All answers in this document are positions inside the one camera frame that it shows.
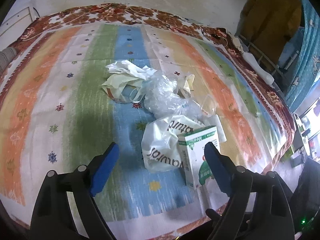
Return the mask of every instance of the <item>green snowflake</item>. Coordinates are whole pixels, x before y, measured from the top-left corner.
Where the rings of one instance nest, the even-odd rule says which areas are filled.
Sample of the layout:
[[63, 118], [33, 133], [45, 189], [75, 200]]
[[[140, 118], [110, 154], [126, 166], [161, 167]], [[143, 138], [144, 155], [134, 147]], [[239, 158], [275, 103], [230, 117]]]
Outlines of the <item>green snowflake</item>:
[[145, 128], [146, 128], [147, 123], [145, 123], [145, 122], [138, 122], [136, 125], [137, 125], [137, 130], [144, 131]]
[[50, 129], [49, 132], [51, 133], [55, 133], [58, 131], [58, 125], [54, 124], [54, 125], [50, 125]]

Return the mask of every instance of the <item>bed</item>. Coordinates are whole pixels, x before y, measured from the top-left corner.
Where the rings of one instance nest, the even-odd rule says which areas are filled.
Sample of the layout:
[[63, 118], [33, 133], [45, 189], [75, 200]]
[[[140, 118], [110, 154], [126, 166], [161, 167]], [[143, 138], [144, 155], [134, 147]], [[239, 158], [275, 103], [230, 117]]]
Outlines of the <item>bed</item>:
[[41, 17], [11, 46], [20, 52], [0, 80], [0, 199], [26, 228], [46, 173], [88, 164], [113, 141], [120, 158], [95, 201], [118, 239], [175, 239], [208, 221], [207, 208], [223, 212], [228, 197], [214, 179], [192, 191], [180, 169], [144, 168], [141, 140], [155, 118], [143, 102], [117, 104], [103, 91], [115, 61], [194, 74], [194, 97], [214, 98], [227, 138], [221, 153], [236, 165], [269, 171], [292, 143], [290, 111], [224, 28], [108, 3]]

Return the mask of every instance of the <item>blue curtain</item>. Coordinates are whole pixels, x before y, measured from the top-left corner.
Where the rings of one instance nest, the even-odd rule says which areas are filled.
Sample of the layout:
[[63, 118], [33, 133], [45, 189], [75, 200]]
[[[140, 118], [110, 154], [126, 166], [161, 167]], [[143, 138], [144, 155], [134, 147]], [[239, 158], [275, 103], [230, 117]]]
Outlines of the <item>blue curtain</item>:
[[319, 79], [320, 69], [320, 18], [309, 0], [301, 0], [303, 5], [305, 32], [298, 62], [293, 70], [293, 80], [285, 96], [287, 105], [294, 112]]

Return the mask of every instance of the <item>blue gripper pad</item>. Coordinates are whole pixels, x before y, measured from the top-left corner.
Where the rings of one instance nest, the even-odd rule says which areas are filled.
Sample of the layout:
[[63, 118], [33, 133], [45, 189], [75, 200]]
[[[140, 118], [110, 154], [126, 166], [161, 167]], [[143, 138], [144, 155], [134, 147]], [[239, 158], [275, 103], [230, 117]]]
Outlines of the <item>blue gripper pad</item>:
[[217, 184], [220, 190], [228, 195], [232, 194], [231, 188], [231, 176], [232, 174], [226, 169], [226, 167], [220, 161], [218, 157], [220, 155], [219, 151], [213, 145], [212, 142], [209, 142], [204, 147], [204, 157], [207, 161], [210, 170], [217, 181]]
[[90, 194], [92, 197], [95, 197], [96, 194], [103, 190], [104, 185], [106, 184], [110, 173], [112, 172], [113, 167], [116, 165], [116, 162], [119, 158], [119, 152], [119, 146], [114, 144], [92, 177], [90, 187]]

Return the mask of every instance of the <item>silver screw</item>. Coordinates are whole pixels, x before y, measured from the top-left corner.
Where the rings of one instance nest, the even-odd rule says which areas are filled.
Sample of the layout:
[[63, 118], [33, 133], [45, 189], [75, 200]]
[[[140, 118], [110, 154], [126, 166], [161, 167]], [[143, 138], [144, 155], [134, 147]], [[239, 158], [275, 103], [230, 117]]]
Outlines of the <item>silver screw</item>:
[[54, 171], [48, 171], [47, 175], [48, 177], [52, 177], [54, 175]]
[[79, 167], [78, 167], [78, 171], [85, 171], [87, 169], [87, 166], [85, 166], [85, 165], [80, 165]]
[[273, 171], [268, 171], [267, 172], [267, 175], [271, 178], [275, 178], [276, 177], [276, 174], [273, 172]]
[[237, 171], [240, 172], [240, 173], [243, 173], [243, 172], [245, 172], [245, 167], [237, 166]]

